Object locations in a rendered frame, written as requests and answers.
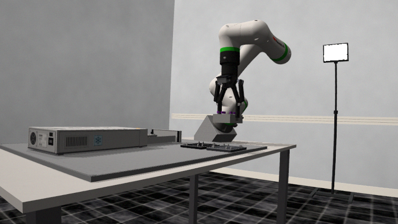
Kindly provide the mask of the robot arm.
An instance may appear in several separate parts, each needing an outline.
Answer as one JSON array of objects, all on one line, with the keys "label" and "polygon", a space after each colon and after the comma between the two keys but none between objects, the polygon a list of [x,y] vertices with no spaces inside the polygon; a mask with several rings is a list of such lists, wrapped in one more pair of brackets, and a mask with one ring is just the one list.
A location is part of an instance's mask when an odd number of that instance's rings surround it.
[{"label": "robot arm", "polygon": [[[291,50],[287,44],[275,37],[268,25],[262,20],[252,20],[244,23],[231,23],[222,26],[219,31],[220,42],[220,65],[238,65],[238,76],[261,52],[276,64],[285,64],[291,58]],[[241,50],[240,46],[244,45]],[[229,82],[232,76],[221,73],[215,77],[209,85],[210,93],[215,94],[215,81],[221,83]],[[236,100],[231,88],[228,88],[222,100],[222,112],[230,114],[236,112]],[[223,133],[230,133],[237,123],[213,123],[216,129]]]}]

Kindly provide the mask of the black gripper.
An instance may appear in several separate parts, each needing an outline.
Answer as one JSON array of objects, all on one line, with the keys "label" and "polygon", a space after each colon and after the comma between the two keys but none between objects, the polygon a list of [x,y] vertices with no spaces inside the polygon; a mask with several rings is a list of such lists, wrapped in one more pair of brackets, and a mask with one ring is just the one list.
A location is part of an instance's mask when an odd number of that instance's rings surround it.
[{"label": "black gripper", "polygon": [[[225,95],[225,92],[228,88],[231,88],[236,100],[236,112],[235,112],[235,117],[239,118],[240,114],[240,106],[242,105],[242,102],[245,101],[244,98],[244,89],[243,89],[243,83],[244,81],[242,79],[238,79],[238,65],[236,64],[222,64],[221,65],[221,75],[224,74],[230,74],[232,76],[232,79],[230,79],[229,82],[222,83],[221,87],[221,92],[220,92],[220,85],[221,83],[217,83],[215,81],[216,87],[215,87],[215,94],[214,94],[214,102],[216,102],[216,105],[218,106],[218,111],[222,111],[222,100]],[[239,94],[237,91],[236,83],[239,84]]]}]

